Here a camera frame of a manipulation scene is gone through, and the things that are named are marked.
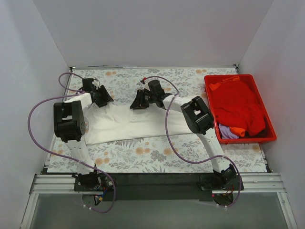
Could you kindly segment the white t-shirt with robot print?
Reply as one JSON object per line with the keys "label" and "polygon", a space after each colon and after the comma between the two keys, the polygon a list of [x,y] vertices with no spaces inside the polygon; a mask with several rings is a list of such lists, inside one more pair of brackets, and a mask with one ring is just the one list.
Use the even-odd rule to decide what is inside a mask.
{"label": "white t-shirt with robot print", "polygon": [[147,109],[132,110],[128,105],[92,105],[85,113],[89,130],[85,143],[95,145],[136,138],[165,136],[166,110],[151,105]]}

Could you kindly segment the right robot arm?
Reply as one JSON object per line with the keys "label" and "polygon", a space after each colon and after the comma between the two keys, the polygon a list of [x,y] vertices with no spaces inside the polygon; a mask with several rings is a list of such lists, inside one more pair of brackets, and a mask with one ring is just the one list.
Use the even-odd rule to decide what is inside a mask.
{"label": "right robot arm", "polygon": [[[192,99],[182,98],[179,91],[176,94],[166,93],[161,87],[159,80],[148,82],[147,89],[137,91],[131,109],[146,109],[151,104],[166,110],[165,132],[170,146],[174,153],[184,162],[189,164],[202,164],[211,161],[213,176],[211,181],[203,183],[205,188],[219,188],[233,190],[233,187],[242,188],[241,175],[234,162],[224,155],[222,147],[216,137],[214,129],[214,117],[203,99],[196,96]],[[183,114],[187,126],[192,133],[196,134],[203,143],[209,158],[203,161],[190,161],[183,158],[174,149],[169,136],[169,111],[174,110]]]}

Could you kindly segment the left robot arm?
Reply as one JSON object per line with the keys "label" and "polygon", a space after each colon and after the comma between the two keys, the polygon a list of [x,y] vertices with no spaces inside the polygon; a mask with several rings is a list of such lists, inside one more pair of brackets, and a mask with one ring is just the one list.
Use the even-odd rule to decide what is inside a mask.
{"label": "left robot arm", "polygon": [[86,123],[84,110],[92,104],[99,108],[113,102],[104,85],[93,78],[82,79],[82,91],[79,97],[74,97],[62,103],[53,105],[54,133],[71,151],[71,156],[79,163],[77,165],[77,179],[81,186],[96,191],[101,185],[98,172],[93,169],[95,163],[90,158],[85,144]]}

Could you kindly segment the floral patterned table mat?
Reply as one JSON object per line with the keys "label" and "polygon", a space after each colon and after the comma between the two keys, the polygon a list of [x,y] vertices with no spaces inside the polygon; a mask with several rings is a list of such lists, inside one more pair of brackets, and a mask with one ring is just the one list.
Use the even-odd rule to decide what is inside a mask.
{"label": "floral patterned table mat", "polygon": [[[181,96],[196,95],[206,99],[204,77],[208,74],[235,74],[228,68],[127,68],[76,69],[69,87],[78,89],[82,78],[96,78],[103,84],[116,105],[130,104],[140,80],[147,76],[166,78],[166,92],[180,91]],[[258,144],[222,145],[224,154],[242,173],[267,171],[264,154]],[[174,135],[120,140],[88,146],[96,166],[107,173],[196,173],[212,172],[212,164],[200,139],[194,135]]]}

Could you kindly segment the lavender t-shirt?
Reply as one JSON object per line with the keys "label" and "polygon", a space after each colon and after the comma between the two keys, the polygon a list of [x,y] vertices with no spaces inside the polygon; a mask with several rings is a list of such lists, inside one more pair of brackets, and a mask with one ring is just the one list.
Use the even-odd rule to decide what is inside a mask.
{"label": "lavender t-shirt", "polygon": [[231,132],[230,127],[219,124],[219,131],[221,133],[222,139],[238,139],[239,136]]}

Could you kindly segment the red t-shirt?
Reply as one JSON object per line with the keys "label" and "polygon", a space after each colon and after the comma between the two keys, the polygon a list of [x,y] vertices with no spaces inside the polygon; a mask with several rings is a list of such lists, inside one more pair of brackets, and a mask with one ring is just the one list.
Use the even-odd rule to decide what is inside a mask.
{"label": "red t-shirt", "polygon": [[264,110],[255,93],[239,76],[210,83],[208,88],[219,124],[243,129],[249,136],[255,136],[265,129]]}

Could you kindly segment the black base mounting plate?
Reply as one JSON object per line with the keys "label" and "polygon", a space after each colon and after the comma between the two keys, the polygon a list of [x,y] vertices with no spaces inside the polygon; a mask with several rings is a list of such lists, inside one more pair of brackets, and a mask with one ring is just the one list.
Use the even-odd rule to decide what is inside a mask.
{"label": "black base mounting plate", "polygon": [[235,176],[223,181],[213,173],[113,173],[72,175],[74,191],[96,194],[103,201],[123,200],[187,200],[212,201],[220,191],[232,203],[233,192],[244,189]]}

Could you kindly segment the aluminium frame rail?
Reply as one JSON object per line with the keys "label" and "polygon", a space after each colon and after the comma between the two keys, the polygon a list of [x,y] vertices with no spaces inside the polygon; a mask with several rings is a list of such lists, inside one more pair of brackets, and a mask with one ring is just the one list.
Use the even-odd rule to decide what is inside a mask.
{"label": "aluminium frame rail", "polygon": [[[296,229],[286,188],[279,173],[242,173],[244,193],[276,193],[289,229]],[[76,190],[78,182],[71,174],[35,175],[30,189],[30,196],[20,225],[29,229],[40,194],[100,194],[101,191]]]}

